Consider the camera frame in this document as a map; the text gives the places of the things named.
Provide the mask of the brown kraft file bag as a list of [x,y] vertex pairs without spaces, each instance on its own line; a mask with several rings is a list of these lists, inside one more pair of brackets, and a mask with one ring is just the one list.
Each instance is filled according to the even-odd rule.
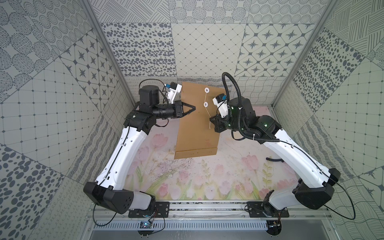
[[223,88],[183,82],[181,100],[196,109],[180,119],[175,159],[214,156],[218,151],[220,134],[210,118],[217,114],[213,99],[223,94]]

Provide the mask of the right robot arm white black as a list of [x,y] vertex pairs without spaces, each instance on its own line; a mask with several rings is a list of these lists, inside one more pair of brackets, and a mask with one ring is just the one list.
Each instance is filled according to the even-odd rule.
[[295,205],[317,210],[332,199],[334,185],[341,173],[327,168],[312,158],[291,139],[288,133],[271,116],[257,116],[249,99],[228,100],[220,94],[212,99],[218,113],[210,118],[215,132],[239,132],[244,139],[257,141],[277,154],[300,177],[292,187],[271,190],[265,196],[262,209],[274,213]]

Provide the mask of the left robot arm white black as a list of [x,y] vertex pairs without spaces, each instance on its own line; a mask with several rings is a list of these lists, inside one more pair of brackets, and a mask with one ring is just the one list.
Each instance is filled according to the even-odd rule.
[[117,214],[138,210],[144,216],[155,212],[156,198],[143,192],[124,189],[125,179],[134,158],[158,119],[179,119],[195,111],[195,106],[176,100],[182,85],[164,86],[164,94],[154,85],[139,89],[140,100],[127,115],[120,140],[105,168],[94,182],[87,182],[84,193],[92,202]]

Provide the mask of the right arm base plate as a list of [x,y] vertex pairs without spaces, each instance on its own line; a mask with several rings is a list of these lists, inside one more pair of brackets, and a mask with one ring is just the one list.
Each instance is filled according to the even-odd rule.
[[290,216],[287,209],[276,210],[270,204],[263,202],[247,202],[245,211],[249,213],[250,218],[288,218]]

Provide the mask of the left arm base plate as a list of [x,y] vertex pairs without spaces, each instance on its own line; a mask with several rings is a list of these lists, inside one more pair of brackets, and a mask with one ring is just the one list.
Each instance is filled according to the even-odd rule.
[[129,211],[129,218],[150,218],[159,217],[167,218],[169,216],[170,202],[155,201],[150,203],[150,206],[146,210],[134,209]]

